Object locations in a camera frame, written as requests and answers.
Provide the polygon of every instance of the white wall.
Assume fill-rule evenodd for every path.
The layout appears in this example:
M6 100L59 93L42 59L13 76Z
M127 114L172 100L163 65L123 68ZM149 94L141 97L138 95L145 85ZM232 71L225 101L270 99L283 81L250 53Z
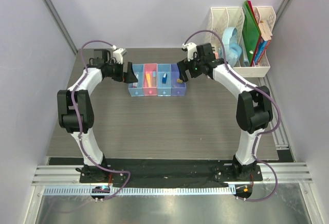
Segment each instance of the white wall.
M294 155L307 163L324 214L329 212L328 1L292 0L267 52Z
M77 48L91 39L120 47L180 47L190 34L205 29L211 6L241 6L243 1L52 0ZM276 9L281 2L251 1Z
M42 0L0 0L0 219L22 223L74 55Z

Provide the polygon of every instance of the white file organizer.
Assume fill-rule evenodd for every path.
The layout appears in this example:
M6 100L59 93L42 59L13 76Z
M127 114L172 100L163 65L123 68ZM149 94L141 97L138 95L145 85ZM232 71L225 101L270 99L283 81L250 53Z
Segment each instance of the white file organizer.
M266 20L270 29L273 30L276 21L276 14L273 7L254 7L253 11L258 23L260 20ZM207 30L215 31L222 37L225 28L235 27L237 29L237 40L239 43L242 37L244 19L242 7L212 7L209 12ZM218 39L210 33L205 35L205 43L211 43L216 52L221 48ZM270 64L265 53L257 66L243 67L240 61L238 61L233 69L245 78L263 78L270 69Z

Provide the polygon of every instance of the pink bin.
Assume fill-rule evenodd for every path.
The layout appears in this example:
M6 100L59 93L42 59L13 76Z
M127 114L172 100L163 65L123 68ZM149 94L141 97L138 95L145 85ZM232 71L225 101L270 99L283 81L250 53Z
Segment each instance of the pink bin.
M158 64L144 64L143 90L145 96L157 96Z

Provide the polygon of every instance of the storage bin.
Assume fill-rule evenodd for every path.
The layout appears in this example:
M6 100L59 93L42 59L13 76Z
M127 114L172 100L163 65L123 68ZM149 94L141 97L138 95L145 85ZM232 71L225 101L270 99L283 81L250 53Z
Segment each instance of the storage bin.
M186 83L177 83L179 70L177 64L171 65L171 96L185 96Z
M132 97L143 97L143 73L144 73L144 64L133 64L133 71L135 76L138 79L138 83L133 83L128 85L129 93Z
M162 82L162 77L167 74L166 83ZM158 64L158 96L171 96L171 67L170 64Z
M273 7L253 7L253 10L257 22L259 23L260 20L266 20L270 29L273 30L276 20ZM237 29L237 39L239 43L242 36L243 23L244 13L242 7L213 7L209 12L207 29L217 32L219 36L222 37L225 28L235 27ZM218 39L210 33L206 33L205 43L211 43L215 52L218 52L218 49L221 48ZM238 61L233 69L245 78L262 78L266 76L270 69L270 64L265 53L259 60L257 66L243 67L240 61Z
M158 69L157 64L144 64L144 74L143 74L143 91L144 96L157 96L157 75Z

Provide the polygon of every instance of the blue bin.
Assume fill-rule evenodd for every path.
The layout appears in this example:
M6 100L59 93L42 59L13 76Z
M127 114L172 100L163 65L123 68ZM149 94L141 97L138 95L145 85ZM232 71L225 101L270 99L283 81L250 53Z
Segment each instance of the blue bin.
M133 64L133 71L135 76L138 79L138 83L129 84L128 90L132 97L143 97L143 71L144 71L144 64Z
M167 74L166 83L162 82L164 74ZM171 96L171 68L170 64L158 64L158 96L169 97Z
M177 83L179 70L177 64L171 64L171 96L185 96L186 83Z

